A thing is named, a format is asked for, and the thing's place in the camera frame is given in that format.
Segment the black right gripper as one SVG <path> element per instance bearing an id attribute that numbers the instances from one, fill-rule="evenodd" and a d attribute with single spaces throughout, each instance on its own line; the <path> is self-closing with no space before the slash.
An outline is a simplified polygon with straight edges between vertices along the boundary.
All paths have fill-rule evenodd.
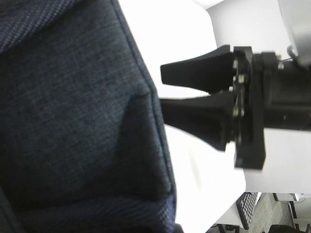
<path id="1" fill-rule="evenodd" d="M 164 123 L 225 151 L 233 119 L 235 167 L 262 169 L 267 150 L 264 129 L 311 130 L 311 67 L 294 53 L 282 60 L 274 52 L 229 45 L 199 57 L 160 66 L 163 84 L 205 92 L 190 99 L 161 99 Z"/>

